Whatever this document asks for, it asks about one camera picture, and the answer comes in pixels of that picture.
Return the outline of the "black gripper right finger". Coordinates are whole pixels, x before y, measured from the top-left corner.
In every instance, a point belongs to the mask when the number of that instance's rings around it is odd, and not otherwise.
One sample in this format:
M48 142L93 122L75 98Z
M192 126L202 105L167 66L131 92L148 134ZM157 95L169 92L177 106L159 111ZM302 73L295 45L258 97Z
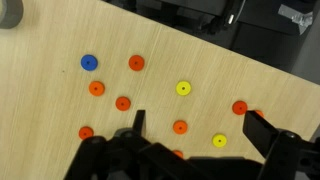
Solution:
M274 126L253 110L245 113L242 131L264 158L267 157L273 142L279 134L279 131Z

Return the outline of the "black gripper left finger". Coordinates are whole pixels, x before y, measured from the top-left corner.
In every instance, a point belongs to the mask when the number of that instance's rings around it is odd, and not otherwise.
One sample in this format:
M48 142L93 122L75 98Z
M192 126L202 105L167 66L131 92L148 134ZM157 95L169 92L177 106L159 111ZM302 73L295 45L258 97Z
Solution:
M138 110L136 112L135 119L133 122L133 130L141 136L145 135L145 130L146 130L145 116L146 116L145 110Z

